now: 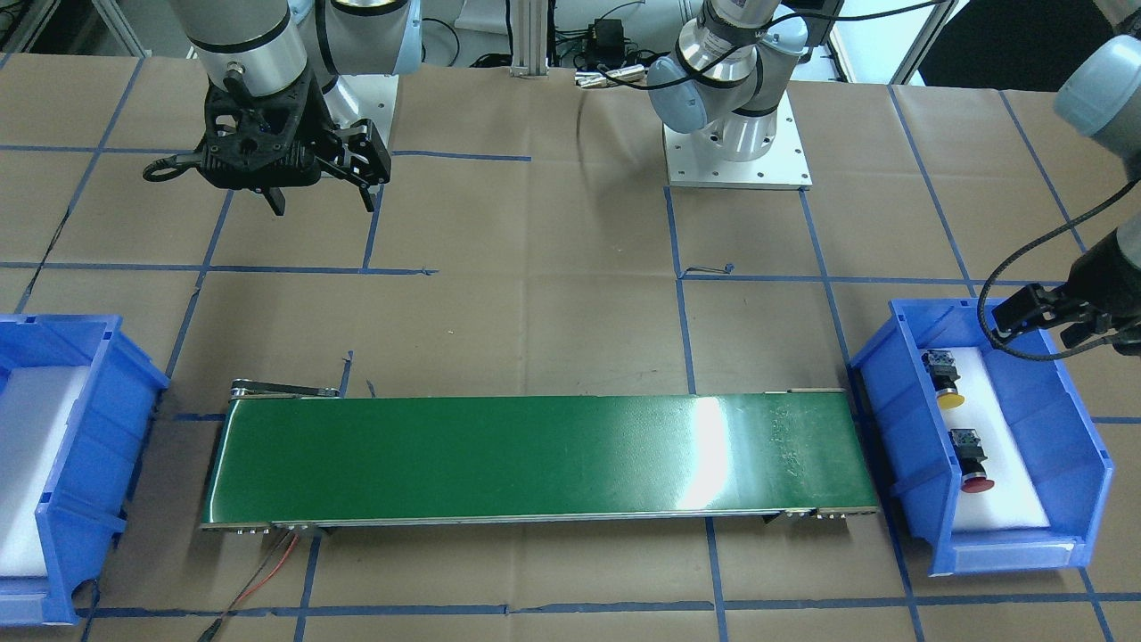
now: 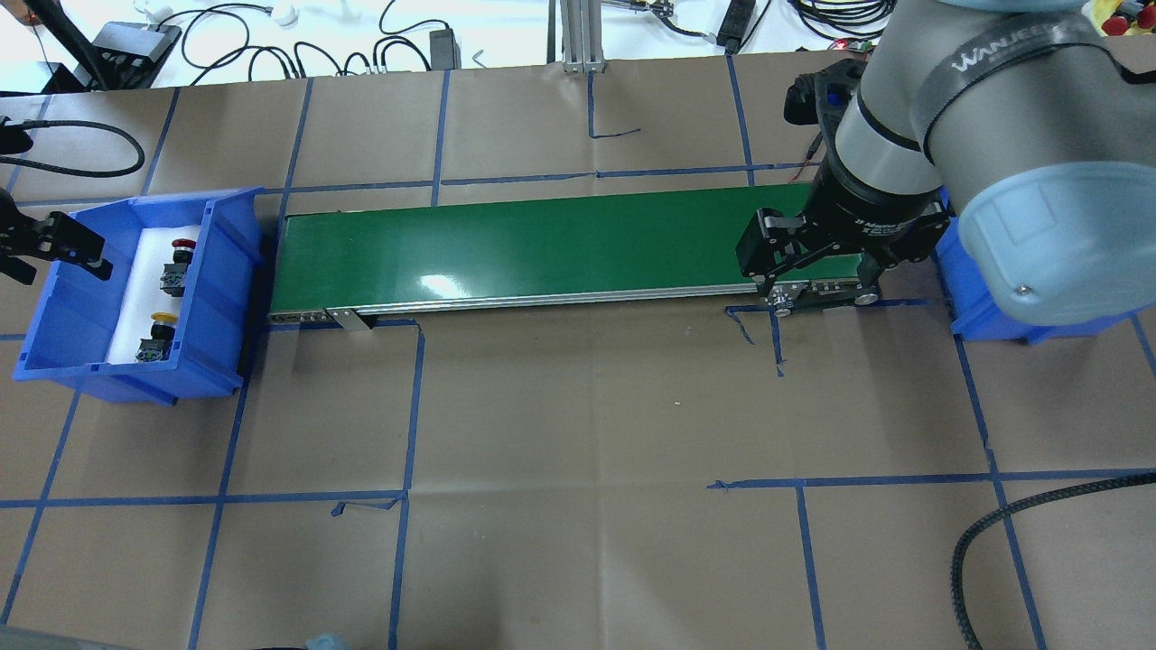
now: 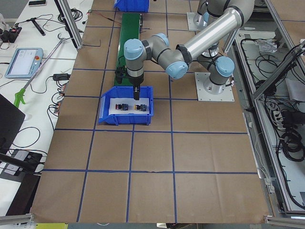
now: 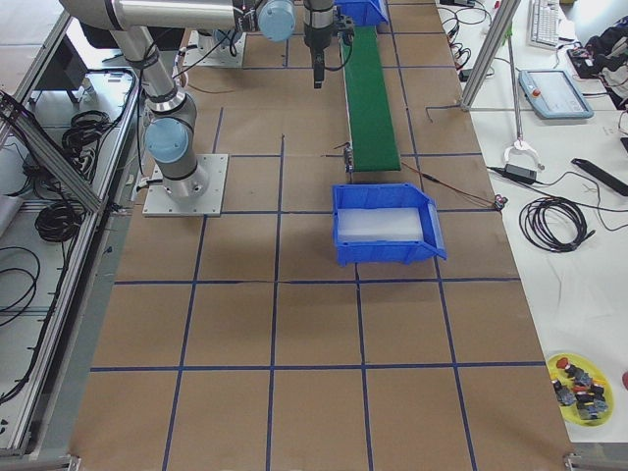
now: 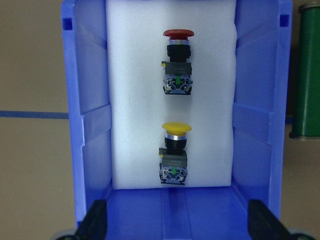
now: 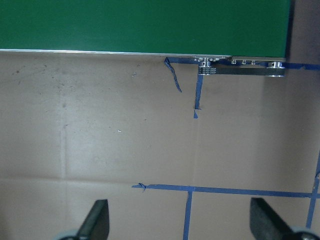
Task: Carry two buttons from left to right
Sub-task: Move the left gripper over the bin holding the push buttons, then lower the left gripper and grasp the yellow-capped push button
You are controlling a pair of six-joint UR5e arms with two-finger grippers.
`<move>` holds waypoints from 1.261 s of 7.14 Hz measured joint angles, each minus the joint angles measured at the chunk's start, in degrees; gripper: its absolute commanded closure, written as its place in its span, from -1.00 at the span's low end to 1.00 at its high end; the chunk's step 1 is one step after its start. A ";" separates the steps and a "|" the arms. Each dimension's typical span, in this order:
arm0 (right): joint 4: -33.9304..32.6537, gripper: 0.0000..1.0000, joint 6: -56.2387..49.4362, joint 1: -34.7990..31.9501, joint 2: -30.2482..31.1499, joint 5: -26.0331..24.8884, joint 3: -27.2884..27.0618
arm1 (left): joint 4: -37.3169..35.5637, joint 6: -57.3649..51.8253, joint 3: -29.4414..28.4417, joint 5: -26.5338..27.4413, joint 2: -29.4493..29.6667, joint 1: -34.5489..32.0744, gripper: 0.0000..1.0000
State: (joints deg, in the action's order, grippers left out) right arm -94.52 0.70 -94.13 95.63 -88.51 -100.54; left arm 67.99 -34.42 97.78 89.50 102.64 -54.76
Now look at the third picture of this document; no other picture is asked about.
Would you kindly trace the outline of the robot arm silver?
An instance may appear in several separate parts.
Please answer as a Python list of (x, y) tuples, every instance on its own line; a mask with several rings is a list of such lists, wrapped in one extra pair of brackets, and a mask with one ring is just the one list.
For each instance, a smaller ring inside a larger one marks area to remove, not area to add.
[(197, 12), (193, 19), (194, 24), (199, 28), (202, 29), (203, 27), (207, 26), (209, 20), (209, 13), (207, 12), (209, 2), (207, 0), (199, 0), (199, 4), (197, 7)]
[(159, 33), (146, 40), (129, 39), (124, 44), (124, 57), (133, 97), (140, 97), (144, 80), (143, 62), (154, 59), (174, 79), (183, 77), (189, 65), (228, 33), (247, 22), (254, 9), (253, 0), (201, 0), (197, 13), (209, 14), (209, 21), (198, 34), (185, 44), (170, 49), (168, 38)]

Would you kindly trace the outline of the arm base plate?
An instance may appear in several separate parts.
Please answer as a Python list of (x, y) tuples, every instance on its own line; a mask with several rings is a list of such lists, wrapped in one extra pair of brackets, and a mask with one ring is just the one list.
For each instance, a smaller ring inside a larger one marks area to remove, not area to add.
[(189, 31), (200, 31), (203, 25), (203, 16), (197, 12), (188, 12), (186, 14)]
[(213, 84), (210, 73), (195, 72), (197, 98), (199, 102), (234, 102), (234, 95), (228, 77), (224, 85)]

